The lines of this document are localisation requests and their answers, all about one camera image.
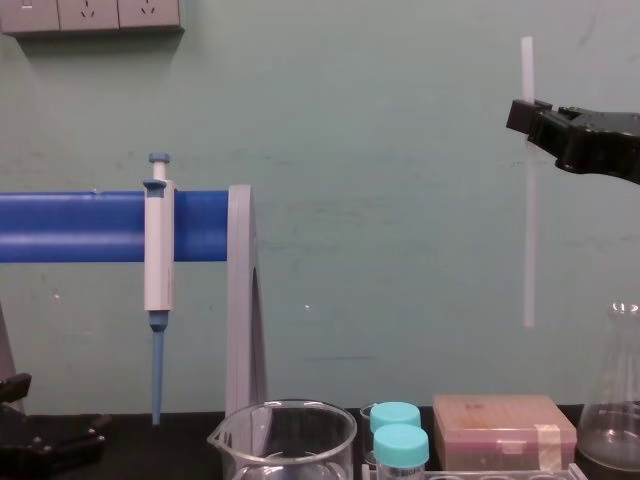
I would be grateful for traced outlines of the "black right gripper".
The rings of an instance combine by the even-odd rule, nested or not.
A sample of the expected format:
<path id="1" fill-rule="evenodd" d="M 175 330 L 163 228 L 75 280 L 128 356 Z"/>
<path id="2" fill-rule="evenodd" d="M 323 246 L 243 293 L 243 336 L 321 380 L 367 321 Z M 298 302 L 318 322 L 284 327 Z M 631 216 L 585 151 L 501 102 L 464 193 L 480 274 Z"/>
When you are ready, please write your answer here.
<path id="1" fill-rule="evenodd" d="M 572 174 L 598 174 L 639 184 L 639 114 L 514 100 L 508 129 L 556 158 Z"/>

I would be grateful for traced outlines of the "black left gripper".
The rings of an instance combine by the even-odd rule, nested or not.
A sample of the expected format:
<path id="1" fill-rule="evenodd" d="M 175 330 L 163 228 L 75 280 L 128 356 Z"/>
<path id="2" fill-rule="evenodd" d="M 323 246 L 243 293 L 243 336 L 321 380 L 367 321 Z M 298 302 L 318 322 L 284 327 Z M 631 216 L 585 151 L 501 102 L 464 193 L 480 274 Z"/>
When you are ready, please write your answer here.
<path id="1" fill-rule="evenodd" d="M 32 376 L 20 373 L 0 381 L 0 401 L 19 401 Z M 81 415 L 44 424 L 34 416 L 1 406 L 1 477 L 47 479 L 55 474 L 97 463 L 105 448 L 108 414 Z"/>

